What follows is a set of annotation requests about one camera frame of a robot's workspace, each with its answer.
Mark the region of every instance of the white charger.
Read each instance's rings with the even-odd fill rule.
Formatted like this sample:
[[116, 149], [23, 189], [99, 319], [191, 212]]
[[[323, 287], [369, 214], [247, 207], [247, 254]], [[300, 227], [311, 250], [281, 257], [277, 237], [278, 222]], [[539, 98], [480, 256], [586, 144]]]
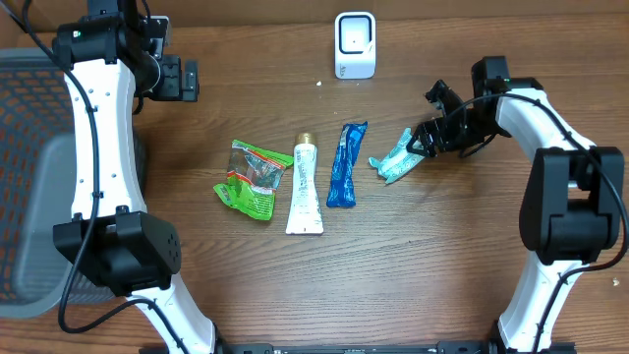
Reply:
[[345, 12], [334, 22], [334, 71], [338, 79], [369, 79], [375, 73], [375, 18]]

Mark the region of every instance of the green snack bag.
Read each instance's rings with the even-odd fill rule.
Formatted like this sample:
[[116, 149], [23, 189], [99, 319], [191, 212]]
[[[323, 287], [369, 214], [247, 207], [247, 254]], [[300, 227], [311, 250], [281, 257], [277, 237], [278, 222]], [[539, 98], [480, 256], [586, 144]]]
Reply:
[[227, 184], [217, 184], [214, 192], [223, 203], [257, 220], [270, 220], [275, 190], [293, 156], [232, 142], [227, 167]]

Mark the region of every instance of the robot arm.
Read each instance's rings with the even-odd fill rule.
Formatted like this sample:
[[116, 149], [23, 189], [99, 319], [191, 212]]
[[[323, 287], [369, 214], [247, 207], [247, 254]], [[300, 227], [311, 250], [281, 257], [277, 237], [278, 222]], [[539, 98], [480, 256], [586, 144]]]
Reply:
[[[55, 54], [72, 69], [94, 109], [100, 154], [98, 219], [88, 254], [77, 265], [97, 286], [128, 300], [147, 299], [165, 315], [190, 353], [213, 353], [216, 330], [184, 284], [181, 245], [174, 226], [147, 213], [136, 161], [132, 125], [134, 96], [197, 101], [197, 64], [182, 75], [181, 60], [164, 55], [170, 25], [166, 17], [142, 19], [135, 0], [88, 1], [89, 15], [61, 26]], [[91, 214], [93, 160], [86, 106], [66, 78], [74, 109], [77, 184], [72, 222], [56, 225], [57, 249], [74, 263]], [[167, 343], [183, 353], [166, 323], [147, 304], [136, 305]]]
[[[535, 100], [554, 113], [558, 123], [596, 157], [619, 192], [624, 160], [617, 148], [596, 147], [575, 132], [550, 106], [535, 79], [511, 79], [504, 57], [485, 58], [473, 67], [472, 77], [471, 109], [461, 109], [463, 101], [443, 81], [434, 85], [426, 98], [442, 110], [443, 117], [420, 124], [407, 150], [433, 157], [438, 151], [465, 150], [501, 135], [513, 137], [533, 162], [520, 211], [520, 233], [529, 252], [515, 294], [497, 324], [502, 351], [529, 353], [559, 277], [595, 262], [601, 250], [614, 245], [619, 211], [587, 158], [564, 139], [542, 109], [514, 95]], [[413, 148], [415, 141], [422, 148]], [[586, 200], [570, 200], [569, 188], [590, 195]], [[550, 347], [552, 328], [579, 274], [561, 287], [538, 350]]]

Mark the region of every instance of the wood grain surface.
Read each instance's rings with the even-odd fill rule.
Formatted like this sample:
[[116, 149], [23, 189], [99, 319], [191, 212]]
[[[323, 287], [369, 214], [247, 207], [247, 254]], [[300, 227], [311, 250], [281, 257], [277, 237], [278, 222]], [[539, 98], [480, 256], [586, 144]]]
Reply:
[[[22, 13], [24, 0], [5, 0]], [[137, 0], [143, 13], [143, 4]], [[34, 0], [30, 18], [37, 30], [56, 31], [87, 11], [86, 0]], [[370, 11], [381, 20], [453, 17], [609, 14], [629, 12], [625, 0], [148, 0], [153, 15], [176, 27], [289, 25], [334, 22], [344, 11]]]
[[[148, 102], [135, 119], [150, 152], [148, 208], [178, 228], [183, 277], [228, 341], [483, 338], [526, 257], [518, 230], [530, 171], [524, 153], [500, 138], [469, 159], [425, 160], [390, 186], [368, 157], [384, 157], [404, 128], [436, 114], [423, 98], [436, 80], [471, 97], [470, 68], [486, 55], [506, 55], [512, 77], [536, 77], [580, 133], [629, 153], [628, 33], [628, 15], [378, 22], [375, 77], [339, 81], [329, 25], [176, 29], [169, 52], [200, 61], [200, 102]], [[290, 153], [296, 134], [312, 132], [324, 205], [341, 127], [364, 121], [358, 204], [324, 206], [321, 237], [284, 234], [292, 170], [270, 222], [224, 206], [212, 191], [225, 181], [232, 140]], [[581, 277], [554, 340], [576, 341], [580, 353], [626, 353], [627, 287], [629, 262]], [[70, 323], [113, 305], [72, 306]], [[0, 320], [0, 337], [0, 351], [11, 353], [133, 353], [161, 343], [135, 309], [81, 335], [61, 332], [54, 311]]]
[[13, 48], [23, 33], [6, 13], [0, 12], [0, 49]]

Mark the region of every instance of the plastic wrapper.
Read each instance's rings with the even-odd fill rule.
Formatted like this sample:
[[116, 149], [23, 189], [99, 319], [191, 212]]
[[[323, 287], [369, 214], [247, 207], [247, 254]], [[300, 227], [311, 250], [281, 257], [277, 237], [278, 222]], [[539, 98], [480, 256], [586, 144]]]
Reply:
[[346, 124], [336, 148], [330, 191], [327, 195], [328, 207], [353, 207], [356, 205], [352, 170], [361, 150], [361, 142], [367, 131], [367, 122]]
[[[424, 159], [423, 156], [406, 151], [406, 145], [412, 137], [411, 128], [406, 128], [397, 145], [383, 160], [370, 157], [370, 165], [377, 168], [377, 174], [385, 179], [385, 184], [397, 181]], [[420, 148], [420, 146], [420, 142], [413, 144], [413, 148]]]
[[270, 220], [275, 190], [293, 156], [234, 141], [227, 168], [227, 184], [214, 186], [218, 198], [228, 207], [257, 220]]

